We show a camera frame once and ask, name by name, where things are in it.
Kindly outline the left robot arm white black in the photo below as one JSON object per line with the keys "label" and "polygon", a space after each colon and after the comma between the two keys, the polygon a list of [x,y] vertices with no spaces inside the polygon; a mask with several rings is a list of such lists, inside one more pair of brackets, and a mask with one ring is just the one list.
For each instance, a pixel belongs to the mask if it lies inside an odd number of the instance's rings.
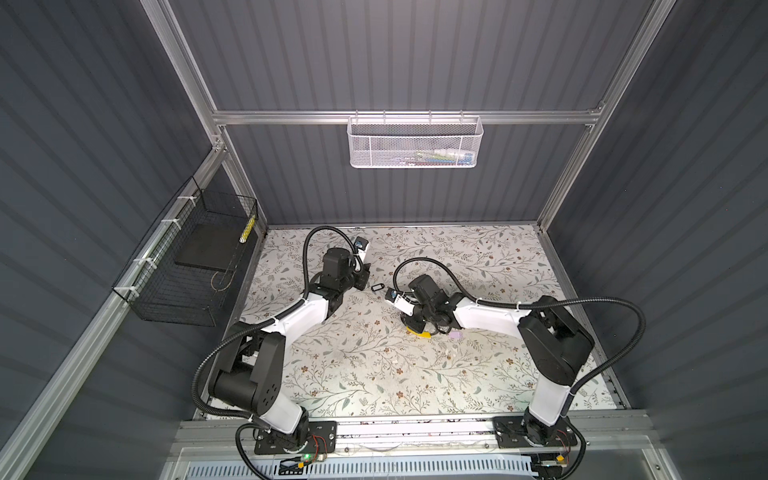
{"label": "left robot arm white black", "polygon": [[370,276],[366,250],[365,242],[327,250],[321,272],[307,279],[294,304],[260,324],[231,325],[225,339],[201,363],[211,366],[208,395],[225,406],[199,400],[199,408],[210,415],[240,417],[283,435],[304,437],[308,412],[281,392],[285,354],[338,310],[347,291],[365,289]]}

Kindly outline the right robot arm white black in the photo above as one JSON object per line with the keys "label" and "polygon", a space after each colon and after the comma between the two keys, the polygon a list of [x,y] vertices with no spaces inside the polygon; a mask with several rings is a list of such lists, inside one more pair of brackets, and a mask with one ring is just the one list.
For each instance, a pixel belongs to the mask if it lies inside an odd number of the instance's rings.
{"label": "right robot arm white black", "polygon": [[400,311],[403,325],[426,336],[455,330],[486,330],[521,340],[539,373],[533,399],[517,427],[536,446],[546,446],[564,430],[571,389],[595,345],[592,335],[564,306],[543,296],[531,308],[483,304],[468,295],[447,294],[428,275],[409,284],[408,293],[393,288],[386,299]]}

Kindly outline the yellow marker in basket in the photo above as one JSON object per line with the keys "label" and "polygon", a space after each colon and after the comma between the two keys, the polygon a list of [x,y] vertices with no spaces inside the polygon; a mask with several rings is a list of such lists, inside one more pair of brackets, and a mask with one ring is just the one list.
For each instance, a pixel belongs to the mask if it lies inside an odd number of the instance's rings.
{"label": "yellow marker in basket", "polygon": [[249,238],[249,236],[250,236],[250,234],[251,234],[255,224],[256,224],[256,216],[252,215],[248,219],[244,229],[242,230],[242,232],[240,234],[240,237],[239,237],[239,243],[240,244],[245,244],[248,241],[248,238]]}

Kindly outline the items inside white basket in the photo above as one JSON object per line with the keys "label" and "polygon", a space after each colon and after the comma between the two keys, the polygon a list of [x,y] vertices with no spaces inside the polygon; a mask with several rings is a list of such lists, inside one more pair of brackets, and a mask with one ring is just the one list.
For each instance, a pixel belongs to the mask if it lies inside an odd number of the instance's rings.
{"label": "items inside white basket", "polygon": [[474,167],[476,154],[473,151],[463,149],[438,149],[431,151],[413,151],[395,156],[392,161],[397,165],[405,166],[449,166],[449,167]]}

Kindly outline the black pad in basket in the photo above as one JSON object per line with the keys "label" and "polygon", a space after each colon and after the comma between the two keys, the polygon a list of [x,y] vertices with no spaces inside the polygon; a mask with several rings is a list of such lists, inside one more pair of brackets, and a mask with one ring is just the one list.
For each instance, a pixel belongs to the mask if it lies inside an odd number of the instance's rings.
{"label": "black pad in basket", "polygon": [[198,224],[182,243],[174,263],[214,272],[233,269],[242,253],[241,231],[234,227]]}

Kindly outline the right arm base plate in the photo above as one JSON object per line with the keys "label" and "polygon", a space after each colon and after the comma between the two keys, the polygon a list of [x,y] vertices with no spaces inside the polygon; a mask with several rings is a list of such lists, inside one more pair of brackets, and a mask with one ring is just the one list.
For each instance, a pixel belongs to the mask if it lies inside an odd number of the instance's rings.
{"label": "right arm base plate", "polygon": [[575,431],[562,417],[552,426],[527,415],[496,416],[491,421],[500,448],[564,447],[569,451],[579,445]]}

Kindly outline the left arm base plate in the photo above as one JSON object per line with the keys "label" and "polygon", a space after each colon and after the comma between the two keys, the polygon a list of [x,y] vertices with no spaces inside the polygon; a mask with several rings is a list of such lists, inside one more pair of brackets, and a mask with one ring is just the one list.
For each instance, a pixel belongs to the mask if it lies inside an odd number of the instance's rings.
{"label": "left arm base plate", "polygon": [[336,448],[338,423],[335,421],[300,422],[292,434],[276,429],[256,434],[256,455],[329,454]]}

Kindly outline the aluminium frame crossbar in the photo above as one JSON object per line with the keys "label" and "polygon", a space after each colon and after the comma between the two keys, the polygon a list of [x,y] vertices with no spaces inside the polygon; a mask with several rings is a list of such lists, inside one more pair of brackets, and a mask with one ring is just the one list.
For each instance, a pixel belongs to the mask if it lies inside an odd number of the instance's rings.
{"label": "aluminium frame crossbar", "polygon": [[515,111],[214,111],[217,125],[342,125],[352,123],[434,124],[468,123],[479,120],[488,125],[594,125],[599,110],[515,110]]}

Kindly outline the aluminium mounting rail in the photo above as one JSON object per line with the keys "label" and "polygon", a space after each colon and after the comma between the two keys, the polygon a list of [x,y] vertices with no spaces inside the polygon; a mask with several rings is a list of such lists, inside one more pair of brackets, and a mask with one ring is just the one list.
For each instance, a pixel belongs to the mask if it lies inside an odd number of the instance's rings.
{"label": "aluminium mounting rail", "polygon": [[[571,423],[594,449],[645,448],[660,437],[643,410],[576,410]],[[498,446],[491,414],[345,417],[337,420],[336,452],[426,451],[439,447],[494,449]],[[235,420],[184,421],[170,455],[223,456],[234,452]]]}

